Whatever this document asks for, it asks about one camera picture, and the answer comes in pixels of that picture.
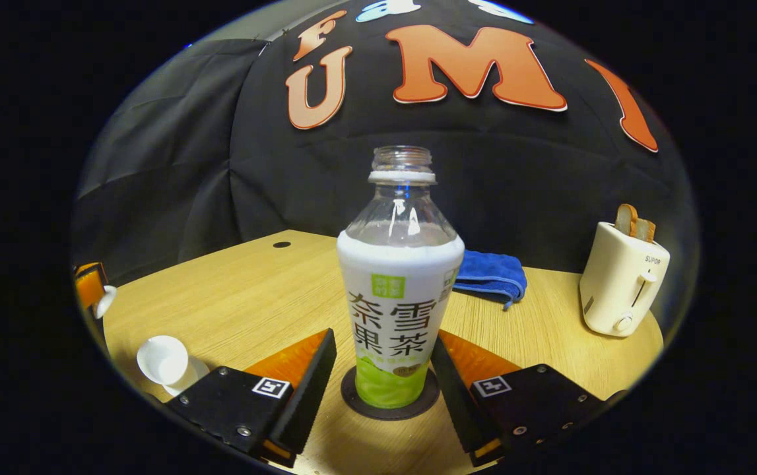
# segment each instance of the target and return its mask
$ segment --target toast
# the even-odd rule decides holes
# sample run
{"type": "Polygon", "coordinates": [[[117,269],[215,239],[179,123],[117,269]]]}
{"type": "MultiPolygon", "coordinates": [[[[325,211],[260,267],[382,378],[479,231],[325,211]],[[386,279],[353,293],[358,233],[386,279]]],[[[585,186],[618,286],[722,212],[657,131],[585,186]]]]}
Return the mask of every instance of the toast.
{"type": "Polygon", "coordinates": [[[616,229],[632,238],[637,234],[637,209],[622,203],[616,213],[616,229]]]}
{"type": "Polygon", "coordinates": [[[646,241],[647,243],[653,243],[653,232],[657,229],[649,220],[641,218],[637,219],[637,233],[634,236],[637,239],[646,241]]]}

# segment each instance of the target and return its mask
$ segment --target black fabric backdrop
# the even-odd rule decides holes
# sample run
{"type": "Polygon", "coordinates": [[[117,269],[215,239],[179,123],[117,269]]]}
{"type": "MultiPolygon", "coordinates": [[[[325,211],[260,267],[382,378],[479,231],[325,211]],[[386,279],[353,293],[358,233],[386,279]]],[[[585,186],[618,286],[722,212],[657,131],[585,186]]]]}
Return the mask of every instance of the black fabric backdrop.
{"type": "Polygon", "coordinates": [[[327,9],[269,45],[199,43],[153,73],[121,105],[86,162],[74,263],[103,261],[121,285],[284,229],[335,236],[372,197],[372,149],[416,144],[432,151],[432,197],[467,249],[515,255],[528,267],[582,272],[596,223],[613,220],[620,203],[633,204],[656,223],[655,238],[672,256],[653,305],[668,333],[697,276],[696,211],[665,126],[634,91],[659,153],[626,137],[616,96],[584,58],[614,65],[543,24],[490,15],[466,0],[356,23],[369,3],[327,9]],[[294,63],[297,35],[343,8],[348,13],[326,42],[294,63]],[[529,36],[568,111],[501,102],[492,93],[497,69],[471,100],[434,67],[435,79],[448,85],[445,99],[397,103],[401,55],[384,36],[411,24],[432,24],[465,44],[482,26],[529,36]],[[313,64],[308,103],[316,105],[325,96],[319,60],[342,46],[353,51],[340,110],[315,129],[296,129],[285,79],[313,64]]]}

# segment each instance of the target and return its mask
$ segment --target plastic bottle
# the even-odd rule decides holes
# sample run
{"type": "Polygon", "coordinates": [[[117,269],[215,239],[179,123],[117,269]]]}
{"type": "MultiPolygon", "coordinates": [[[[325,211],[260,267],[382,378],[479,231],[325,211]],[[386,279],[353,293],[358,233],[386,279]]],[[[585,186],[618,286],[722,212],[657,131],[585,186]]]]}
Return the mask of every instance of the plastic bottle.
{"type": "Polygon", "coordinates": [[[376,408],[402,408],[422,392],[465,246],[430,199],[430,151],[374,151],[375,197],[340,232],[337,249],[358,396],[376,408]]]}

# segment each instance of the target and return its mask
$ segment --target white toaster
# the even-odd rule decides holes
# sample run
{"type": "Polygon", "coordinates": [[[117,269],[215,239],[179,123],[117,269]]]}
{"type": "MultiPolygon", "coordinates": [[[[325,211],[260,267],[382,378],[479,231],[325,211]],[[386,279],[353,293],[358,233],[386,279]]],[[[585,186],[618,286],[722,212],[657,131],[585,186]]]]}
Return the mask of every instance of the white toaster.
{"type": "Polygon", "coordinates": [[[629,336],[653,303],[669,252],[600,222],[580,280],[583,320],[593,331],[629,336]]]}

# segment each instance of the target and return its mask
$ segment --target letter m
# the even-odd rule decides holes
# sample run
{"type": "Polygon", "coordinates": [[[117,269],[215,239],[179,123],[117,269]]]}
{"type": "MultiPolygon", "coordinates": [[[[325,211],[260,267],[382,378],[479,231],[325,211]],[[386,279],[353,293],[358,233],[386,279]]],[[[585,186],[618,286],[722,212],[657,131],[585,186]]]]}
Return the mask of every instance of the letter m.
{"type": "Polygon", "coordinates": [[[448,88],[434,80],[432,63],[460,93],[473,99],[484,88],[493,64],[500,80],[492,92],[508,104],[565,111],[566,99],[554,90],[531,45],[534,40],[515,31],[481,28],[469,46],[429,24],[397,28],[387,39],[402,51],[403,83],[393,91],[398,102],[435,102],[448,88]]]}

